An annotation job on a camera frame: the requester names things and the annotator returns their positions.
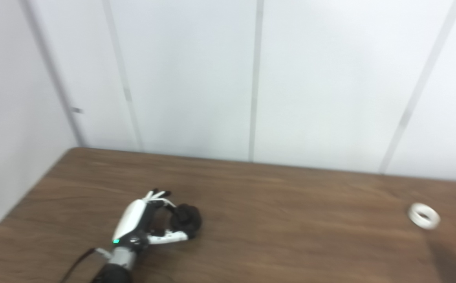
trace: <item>white wall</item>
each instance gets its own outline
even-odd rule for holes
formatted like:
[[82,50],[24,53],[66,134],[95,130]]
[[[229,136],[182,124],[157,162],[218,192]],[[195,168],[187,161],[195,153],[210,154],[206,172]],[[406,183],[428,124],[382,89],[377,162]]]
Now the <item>white wall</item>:
[[255,161],[377,173],[451,0],[266,0]]
[[387,173],[456,180],[456,23]]
[[0,219],[76,145],[18,1],[0,1]]
[[88,147],[138,151],[101,0],[32,0]]
[[456,179],[456,0],[32,1],[91,147]]
[[144,151],[247,161],[256,1],[111,7]]

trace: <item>wooden table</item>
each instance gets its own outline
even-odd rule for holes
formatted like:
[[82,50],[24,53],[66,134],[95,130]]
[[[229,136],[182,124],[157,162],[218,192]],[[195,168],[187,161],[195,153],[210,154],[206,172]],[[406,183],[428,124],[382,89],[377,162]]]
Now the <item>wooden table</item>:
[[[59,281],[86,249],[110,249],[123,210],[156,187],[204,226],[150,247],[135,283],[456,283],[456,182],[82,148],[0,223],[0,283]],[[440,213],[436,230],[406,217],[416,201]]]

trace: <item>roll of tape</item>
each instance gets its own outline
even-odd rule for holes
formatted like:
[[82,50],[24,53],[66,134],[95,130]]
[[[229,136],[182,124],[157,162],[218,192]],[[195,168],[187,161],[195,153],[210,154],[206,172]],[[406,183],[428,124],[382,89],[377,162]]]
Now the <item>roll of tape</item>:
[[435,229],[441,221],[441,217],[434,209],[418,202],[411,205],[408,216],[414,224],[427,230]]

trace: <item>black sleeve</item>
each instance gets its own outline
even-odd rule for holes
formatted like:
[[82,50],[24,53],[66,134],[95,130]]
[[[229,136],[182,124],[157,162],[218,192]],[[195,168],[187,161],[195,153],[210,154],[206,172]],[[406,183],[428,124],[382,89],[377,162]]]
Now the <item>black sleeve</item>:
[[132,283],[132,277],[124,267],[107,264],[102,267],[92,283]]

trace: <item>black cable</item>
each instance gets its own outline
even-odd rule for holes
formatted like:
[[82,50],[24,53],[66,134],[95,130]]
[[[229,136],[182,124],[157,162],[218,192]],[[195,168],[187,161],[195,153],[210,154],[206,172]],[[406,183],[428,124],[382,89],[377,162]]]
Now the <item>black cable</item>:
[[59,283],[65,283],[70,275],[72,274],[72,272],[76,269],[76,266],[79,265],[80,262],[82,262],[85,258],[87,258],[88,256],[90,256],[91,254],[93,254],[95,252],[95,248],[91,248],[91,249],[88,249],[88,251],[86,251],[84,254],[82,254],[76,261],[75,263],[73,263],[73,265],[69,268],[68,272],[66,272],[66,275],[64,275],[64,277],[62,278],[62,280],[60,280]]

